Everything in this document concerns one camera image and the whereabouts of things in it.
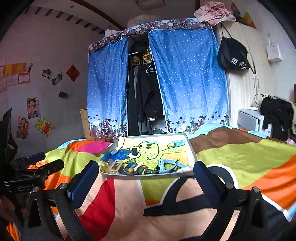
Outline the person's left hand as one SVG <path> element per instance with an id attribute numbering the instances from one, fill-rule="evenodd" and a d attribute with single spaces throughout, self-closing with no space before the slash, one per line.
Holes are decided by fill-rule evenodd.
<path id="1" fill-rule="evenodd" d="M 12 214 L 15 210 L 15 206 L 13 203 L 6 197 L 2 196 L 1 197 L 1 203 L 0 203 L 0 215 L 3 219 L 11 222 L 12 219 Z"/>

